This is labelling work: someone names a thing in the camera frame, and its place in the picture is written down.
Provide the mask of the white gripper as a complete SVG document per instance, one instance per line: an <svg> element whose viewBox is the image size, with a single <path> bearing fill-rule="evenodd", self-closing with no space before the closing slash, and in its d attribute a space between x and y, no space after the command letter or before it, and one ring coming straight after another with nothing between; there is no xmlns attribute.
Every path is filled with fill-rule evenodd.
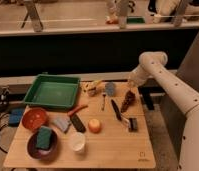
<svg viewBox="0 0 199 171"><path fill-rule="evenodd" d="M128 86L139 87L143 85L147 80L147 72L141 67L137 66L129 73L128 77Z"/></svg>

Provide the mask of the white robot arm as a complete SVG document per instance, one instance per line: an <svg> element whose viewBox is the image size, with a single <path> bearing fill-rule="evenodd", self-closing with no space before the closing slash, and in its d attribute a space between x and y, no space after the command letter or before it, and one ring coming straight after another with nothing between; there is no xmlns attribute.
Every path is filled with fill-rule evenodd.
<svg viewBox="0 0 199 171"><path fill-rule="evenodd" d="M199 92L169 72L165 52L143 52L128 77L130 88L143 85L149 76L165 90L186 117L177 171L199 171Z"/></svg>

